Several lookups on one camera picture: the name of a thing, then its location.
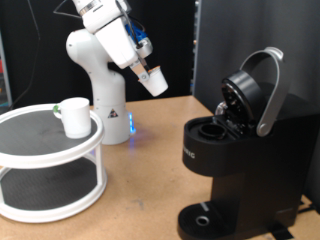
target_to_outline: drip tray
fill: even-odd
[[[212,202],[195,204],[179,214],[178,232],[182,239],[234,239],[234,230],[221,218]]]
[[[69,205],[97,185],[96,165],[85,157],[41,169],[11,169],[0,181],[6,205],[50,210]]]

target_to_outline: coffee maker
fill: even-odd
[[[276,83],[255,81],[252,71],[272,60]],[[183,240],[241,240],[282,231],[295,222],[319,132],[320,111],[288,94],[283,53],[254,52],[222,80],[220,115],[185,124],[183,163],[213,177],[211,199],[178,216]]]

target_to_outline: cable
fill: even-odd
[[[304,212],[309,212],[309,211],[317,211],[317,208],[316,208],[316,206],[315,206],[313,203],[311,203],[311,204],[309,205],[309,207],[299,210],[299,211],[298,211],[298,214],[304,213]]]
[[[82,19],[80,16],[77,16],[77,15],[73,15],[73,14],[69,14],[69,13],[63,13],[63,12],[57,12],[59,10],[59,8],[66,3],[66,1],[68,0],[64,0],[62,3],[60,3],[60,5],[58,7],[56,7],[55,10],[53,10],[53,13],[54,14],[59,14],[59,15],[62,15],[62,16],[67,16],[67,17],[73,17],[73,18],[76,18],[76,19]]]
[[[141,30],[142,30],[143,32],[146,31],[146,28],[141,24],[141,22],[139,22],[138,19],[136,19],[135,17],[132,17],[132,16],[129,16],[129,18],[130,18],[133,22],[137,23],[137,24],[141,27]]]
[[[131,22],[130,22],[130,19],[129,19],[128,14],[127,14],[126,11],[121,7],[121,5],[120,5],[120,3],[118,2],[118,0],[116,0],[116,4],[117,4],[117,7],[119,8],[120,12],[125,16],[125,18],[126,18],[127,21],[128,21],[128,24],[129,24],[130,30],[131,30],[131,32],[132,32],[133,38],[134,38],[134,40],[135,40],[135,42],[136,42],[136,44],[137,44],[137,48],[139,49],[139,48],[143,47],[143,46],[139,43],[139,41],[138,41],[138,39],[137,39],[137,36],[136,36],[136,33],[133,31],[133,28],[132,28],[132,25],[131,25]]]
[[[14,105],[30,90],[30,88],[31,88],[31,86],[32,86],[32,83],[33,83],[33,80],[34,80],[34,73],[35,73],[35,69],[36,69],[36,63],[37,63],[38,54],[39,54],[39,48],[40,48],[41,36],[40,36],[39,27],[38,27],[36,18],[35,18],[35,16],[34,16],[33,9],[32,9],[31,3],[30,3],[30,0],[27,0],[27,1],[28,1],[28,4],[29,4],[29,8],[30,8],[30,12],[31,12],[31,15],[32,15],[32,18],[33,18],[34,25],[35,25],[36,30],[37,30],[37,34],[38,34],[38,44],[37,44],[37,50],[36,50],[36,55],[35,55],[35,58],[34,58],[32,75],[31,75],[31,80],[30,80],[30,82],[29,82],[29,85],[28,85],[27,89],[24,90],[24,92],[23,92],[22,94],[20,94],[20,96],[11,104],[11,106],[8,108],[9,111],[12,110],[12,108],[14,107]]]

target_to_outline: blue light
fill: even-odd
[[[8,107],[8,106],[9,106],[8,102],[0,104],[0,107]]]
[[[131,26],[132,26],[133,31],[136,34],[138,42],[140,42],[142,39],[145,39],[148,36],[143,30],[140,30],[139,28],[137,28],[136,25],[134,25],[133,22],[131,22]],[[129,24],[126,25],[126,30],[130,34],[132,40],[134,41],[134,37],[133,37],[133,34],[131,32]]]
[[[134,128],[132,113],[129,113],[129,121],[130,121],[130,133],[133,134],[136,132],[136,129]]]

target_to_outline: white round rack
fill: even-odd
[[[103,123],[90,112],[92,133],[65,136],[54,104],[20,108],[0,116],[0,214],[41,223],[61,220],[92,205],[103,193]]]

